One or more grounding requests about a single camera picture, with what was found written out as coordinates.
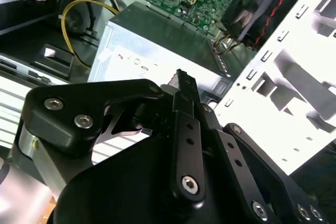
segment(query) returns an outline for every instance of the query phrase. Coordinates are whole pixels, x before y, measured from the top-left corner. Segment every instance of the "mounting hole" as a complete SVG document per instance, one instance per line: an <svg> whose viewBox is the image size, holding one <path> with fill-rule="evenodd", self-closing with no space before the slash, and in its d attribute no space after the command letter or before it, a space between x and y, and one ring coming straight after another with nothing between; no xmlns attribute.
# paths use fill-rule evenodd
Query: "mounting hole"
<svg viewBox="0 0 336 224"><path fill-rule="evenodd" d="M191 124L187 123L187 128L192 130L194 127Z"/></svg>
<svg viewBox="0 0 336 224"><path fill-rule="evenodd" d="M236 162L236 164L239 166L239 167L242 167L243 166L243 164L239 161L239 160L235 160L235 162Z"/></svg>
<svg viewBox="0 0 336 224"><path fill-rule="evenodd" d="M189 145L194 145L194 140L187 138L187 143L189 143Z"/></svg>

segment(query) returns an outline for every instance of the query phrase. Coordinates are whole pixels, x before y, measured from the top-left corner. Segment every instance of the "red wire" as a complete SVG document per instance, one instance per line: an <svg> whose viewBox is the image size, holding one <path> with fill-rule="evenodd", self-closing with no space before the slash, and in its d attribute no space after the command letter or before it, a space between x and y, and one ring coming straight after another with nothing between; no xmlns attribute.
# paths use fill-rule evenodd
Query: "red wire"
<svg viewBox="0 0 336 224"><path fill-rule="evenodd" d="M263 38L263 36L266 33L266 29L270 24L271 18L274 17L275 13L277 12L277 10L280 8L280 6L284 3L284 0L279 0L279 3L276 7L273 8L271 15L267 17L266 19L266 24L264 26L264 28L261 30L261 34L260 36L256 39L256 42L253 45L253 50L256 48L256 46L259 44L261 38Z"/></svg>

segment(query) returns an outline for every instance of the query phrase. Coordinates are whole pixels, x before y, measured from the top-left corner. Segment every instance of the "cpu cooler fan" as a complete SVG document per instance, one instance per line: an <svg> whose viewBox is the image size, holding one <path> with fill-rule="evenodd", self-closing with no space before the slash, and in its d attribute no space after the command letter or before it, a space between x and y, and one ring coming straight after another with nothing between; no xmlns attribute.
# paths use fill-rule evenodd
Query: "cpu cooler fan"
<svg viewBox="0 0 336 224"><path fill-rule="evenodd" d="M221 22L232 37L259 48L297 0L233 0Z"/></svg>

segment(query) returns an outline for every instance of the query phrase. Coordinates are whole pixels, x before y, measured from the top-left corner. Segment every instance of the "yellow power cable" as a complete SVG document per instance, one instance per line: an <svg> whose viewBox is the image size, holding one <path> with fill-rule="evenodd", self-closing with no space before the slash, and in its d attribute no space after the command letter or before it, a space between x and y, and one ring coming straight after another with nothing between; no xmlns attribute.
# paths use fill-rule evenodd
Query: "yellow power cable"
<svg viewBox="0 0 336 224"><path fill-rule="evenodd" d="M62 13L62 19L61 19L61 28L62 28L62 33L63 33L63 37L64 37L64 40L65 42L67 43L67 46L69 48L69 51L75 56L75 58L86 68L89 68L87 65L85 65L82 60L78 57L78 55L75 53L73 47L72 47L72 44L70 42L70 39L69 39L69 36L68 36L68 33L67 33L67 30L66 30L66 16L68 14L68 12L70 11L71 8L73 8L75 5L78 5L80 3L87 3L87 2L90 2L90 3L94 3L94 4L97 4L97 5L100 5L102 7L105 7L106 9L108 9L110 12L112 12L113 14L117 15L119 12L114 9L113 7L105 4L105 3L102 3L102 2L99 2L99 1L96 1L96 0L75 0L75 1L72 1L71 3L69 3L63 10L63 13Z"/></svg>

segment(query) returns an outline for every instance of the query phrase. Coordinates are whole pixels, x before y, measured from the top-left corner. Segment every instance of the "screw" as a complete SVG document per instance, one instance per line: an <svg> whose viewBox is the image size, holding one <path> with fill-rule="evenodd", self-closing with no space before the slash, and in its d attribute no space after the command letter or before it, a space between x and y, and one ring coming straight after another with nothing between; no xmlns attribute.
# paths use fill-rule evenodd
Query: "screw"
<svg viewBox="0 0 336 224"><path fill-rule="evenodd" d="M34 149L37 149L37 148L38 148L38 141L37 141L37 138L35 138L35 139L33 140L33 148L34 148Z"/></svg>
<svg viewBox="0 0 336 224"><path fill-rule="evenodd" d="M237 132L238 134L242 132L238 126L233 126L233 130Z"/></svg>
<svg viewBox="0 0 336 224"><path fill-rule="evenodd" d="M323 218L321 216L321 214L312 206L310 206L310 211L313 213L313 215L320 221L323 221Z"/></svg>
<svg viewBox="0 0 336 224"><path fill-rule="evenodd" d="M212 112L212 109L211 109L208 105L203 105L203 108L204 108L205 111L207 111L207 112Z"/></svg>
<svg viewBox="0 0 336 224"><path fill-rule="evenodd" d="M253 208L253 211L256 213L256 215L261 220L263 220L263 221L267 221L268 220L268 218L267 218L267 212L266 212L266 210L264 209L264 207L259 202L253 201L252 208Z"/></svg>
<svg viewBox="0 0 336 224"><path fill-rule="evenodd" d="M150 86L149 88L150 88L150 90L152 90L153 92L158 92L158 91L159 91L159 90L157 89L157 87L155 87L155 86Z"/></svg>
<svg viewBox="0 0 336 224"><path fill-rule="evenodd" d="M49 110L61 110L63 109L63 103L56 98L48 98L44 101L44 106Z"/></svg>
<svg viewBox="0 0 336 224"><path fill-rule="evenodd" d="M75 117L75 125L82 129L89 129L93 126L93 120L89 115L78 115Z"/></svg>
<svg viewBox="0 0 336 224"><path fill-rule="evenodd" d="M197 194L198 192L197 182L192 177L184 176L182 178L182 186L188 193Z"/></svg>
<svg viewBox="0 0 336 224"><path fill-rule="evenodd" d="M308 213L303 207L301 207L300 205L298 205L298 210L299 210L299 213L300 213L306 220L310 220L309 213Z"/></svg>

